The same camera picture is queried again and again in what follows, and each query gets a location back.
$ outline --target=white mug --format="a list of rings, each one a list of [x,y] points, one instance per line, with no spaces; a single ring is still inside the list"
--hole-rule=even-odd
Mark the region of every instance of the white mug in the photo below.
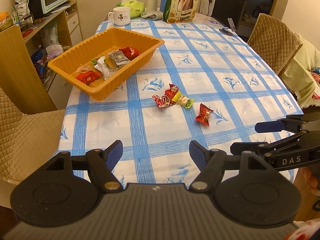
[[[130,7],[116,7],[108,13],[108,19],[115,25],[123,26],[130,23]]]

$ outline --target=mug handle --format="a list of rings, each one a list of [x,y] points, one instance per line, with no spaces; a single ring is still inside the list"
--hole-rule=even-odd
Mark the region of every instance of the mug handle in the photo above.
[[[110,12],[110,13],[108,13],[108,19],[110,20],[110,21],[115,21],[114,19],[114,15],[113,15],[113,12]]]

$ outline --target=table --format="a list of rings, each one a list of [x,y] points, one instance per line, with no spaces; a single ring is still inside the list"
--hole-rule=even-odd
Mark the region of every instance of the table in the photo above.
[[[112,27],[103,22],[97,33]],[[235,33],[219,32],[212,19],[193,23],[133,19],[123,28],[165,40],[151,61],[102,102],[73,88],[64,118],[59,151],[84,155],[105,149],[120,139],[124,153],[112,171],[128,182],[180,183],[187,186],[199,174],[188,145],[219,148],[230,154],[233,142],[273,142],[291,133],[257,134],[257,122],[272,121],[302,111],[271,68]],[[169,83],[194,98],[190,109],[180,105],[159,109],[152,95],[162,96]],[[214,110],[210,127],[195,121],[200,103]],[[83,171],[74,171],[88,179]],[[238,171],[226,171],[224,179]],[[296,171],[282,174],[293,182]]]

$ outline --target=finger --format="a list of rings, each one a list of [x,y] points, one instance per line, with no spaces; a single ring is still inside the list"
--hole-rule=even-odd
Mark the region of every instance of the finger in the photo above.
[[[309,167],[302,167],[301,168],[301,174],[303,175],[305,181],[307,182],[308,179],[310,179],[312,172]]]
[[[311,187],[318,187],[318,179],[316,178],[316,176],[311,176],[310,179],[306,181],[306,183]]]
[[[308,189],[310,190],[310,192],[312,194],[315,194],[317,192],[317,190],[318,190],[316,187],[311,187],[311,186],[308,186]]]

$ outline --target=basket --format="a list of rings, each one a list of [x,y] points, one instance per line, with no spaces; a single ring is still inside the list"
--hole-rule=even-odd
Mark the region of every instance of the basket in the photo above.
[[[133,73],[148,63],[156,48],[162,44],[164,44],[163,40],[152,36],[120,28],[110,28],[86,39],[51,60],[48,67],[86,94],[101,101]],[[76,70],[81,65],[89,64],[94,58],[106,56],[106,63],[112,66],[113,63],[107,53],[128,46],[137,49],[141,54],[108,79],[104,80],[101,75],[88,85],[76,79],[79,74]]]

